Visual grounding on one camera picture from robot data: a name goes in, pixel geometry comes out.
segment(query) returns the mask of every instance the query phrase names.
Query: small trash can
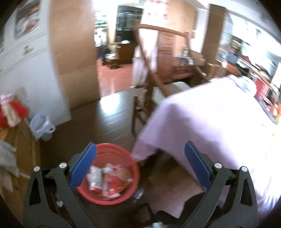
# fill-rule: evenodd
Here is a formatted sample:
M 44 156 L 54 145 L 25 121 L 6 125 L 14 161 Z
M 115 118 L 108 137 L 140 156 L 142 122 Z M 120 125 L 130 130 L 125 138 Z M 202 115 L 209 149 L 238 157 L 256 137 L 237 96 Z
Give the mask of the small trash can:
M 42 139 L 43 141 L 50 140 L 52 138 L 52 133 L 56 130 L 50 117 L 44 114 L 37 114 L 34 116 L 29 124 L 29 128 L 36 140 Z

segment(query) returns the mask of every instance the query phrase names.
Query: trash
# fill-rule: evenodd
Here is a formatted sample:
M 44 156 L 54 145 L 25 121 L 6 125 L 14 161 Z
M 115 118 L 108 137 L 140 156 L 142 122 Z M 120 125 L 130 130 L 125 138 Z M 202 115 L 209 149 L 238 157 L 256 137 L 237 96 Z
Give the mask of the trash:
M 102 169 L 91 166 L 90 172 L 87 174 L 87 180 L 89 182 L 89 190 L 90 191 L 98 191 L 102 190 Z
M 167 228 L 167 226 L 161 222 L 155 222 L 152 224 L 152 228 Z
M 104 168 L 90 167 L 87 174 L 89 190 L 101 192 L 104 200 L 121 196 L 121 192 L 133 181 L 130 171 L 118 164 L 106 164 Z
M 29 128 L 36 140 L 42 139 L 43 141 L 48 141 L 56 130 L 56 127 L 50 121 L 50 117 L 44 114 L 34 116 L 29 124 Z

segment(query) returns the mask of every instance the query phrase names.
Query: red cloth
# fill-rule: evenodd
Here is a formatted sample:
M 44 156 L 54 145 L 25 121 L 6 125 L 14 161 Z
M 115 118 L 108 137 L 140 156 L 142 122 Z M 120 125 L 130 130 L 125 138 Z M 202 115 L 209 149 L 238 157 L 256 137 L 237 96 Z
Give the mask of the red cloth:
M 29 114 L 29 110 L 24 105 L 22 105 L 20 102 L 11 101 L 9 103 L 12 106 L 12 108 L 17 112 L 17 114 L 19 115 L 21 120 L 23 120 Z M 0 127 L 9 128 L 7 119 L 3 115 L 1 106 L 0 106 Z

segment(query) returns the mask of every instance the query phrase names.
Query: table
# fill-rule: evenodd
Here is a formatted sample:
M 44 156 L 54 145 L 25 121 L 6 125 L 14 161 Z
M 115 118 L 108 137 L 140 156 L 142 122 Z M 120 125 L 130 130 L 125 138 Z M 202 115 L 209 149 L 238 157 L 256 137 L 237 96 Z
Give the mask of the table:
M 179 80 L 187 77 L 191 77 L 195 72 L 195 66 L 187 63 L 182 65 L 182 59 L 179 57 L 174 57 L 174 62 L 172 66 L 172 79 Z
M 183 150 L 192 141 L 213 162 L 230 169 L 246 166 L 262 220 L 281 196 L 281 143 L 271 144 L 274 126 L 254 97 L 224 77 L 163 100 L 139 134 L 132 156 L 140 161 L 160 149 L 195 176 Z

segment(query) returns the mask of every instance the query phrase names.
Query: white plastic bag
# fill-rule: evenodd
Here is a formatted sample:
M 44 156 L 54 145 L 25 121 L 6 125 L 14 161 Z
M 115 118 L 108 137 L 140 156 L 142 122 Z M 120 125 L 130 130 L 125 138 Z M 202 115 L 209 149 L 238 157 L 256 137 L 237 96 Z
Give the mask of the white plastic bag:
M 102 169 L 91 166 L 90 172 L 87 174 L 90 191 L 99 191 L 102 189 Z
M 52 134 L 56 130 L 56 127 L 50 121 L 50 117 L 44 114 L 34 116 L 29 124 L 29 128 L 37 140 L 43 134 Z

